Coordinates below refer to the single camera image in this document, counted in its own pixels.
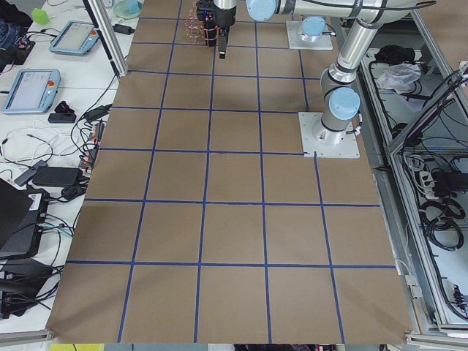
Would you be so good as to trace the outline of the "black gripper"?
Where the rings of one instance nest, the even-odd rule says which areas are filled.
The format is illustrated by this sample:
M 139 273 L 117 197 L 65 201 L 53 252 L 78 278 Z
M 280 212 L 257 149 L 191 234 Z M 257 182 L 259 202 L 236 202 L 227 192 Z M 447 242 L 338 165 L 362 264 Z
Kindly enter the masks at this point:
M 212 21 L 218 26 L 218 52 L 219 58 L 225 59 L 230 28 L 235 24 L 237 0 L 199 0 L 197 18 L 200 21 Z

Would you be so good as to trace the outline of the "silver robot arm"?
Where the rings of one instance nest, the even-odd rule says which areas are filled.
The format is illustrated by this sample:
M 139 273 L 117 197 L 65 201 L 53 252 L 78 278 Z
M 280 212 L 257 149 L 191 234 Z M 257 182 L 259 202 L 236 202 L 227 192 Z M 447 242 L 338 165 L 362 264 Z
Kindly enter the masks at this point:
M 327 146 L 339 144 L 357 115 L 360 98 L 350 88 L 358 66 L 378 29 L 400 20 L 412 10 L 435 5 L 435 1 L 248 1 L 249 16 L 264 21 L 275 14 L 313 15 L 353 19 L 354 23 L 336 61 L 322 74 L 325 103 L 321 119 L 312 127 L 315 140 Z
M 204 39 L 208 47 L 217 45 L 220 59 L 226 57 L 230 27 L 235 24 L 237 1 L 197 1 L 196 16 L 203 23 Z M 279 12 L 279 1 L 246 1 L 249 16 L 265 21 Z M 309 17 L 300 24 L 299 37 L 312 42 L 324 32 L 323 18 Z

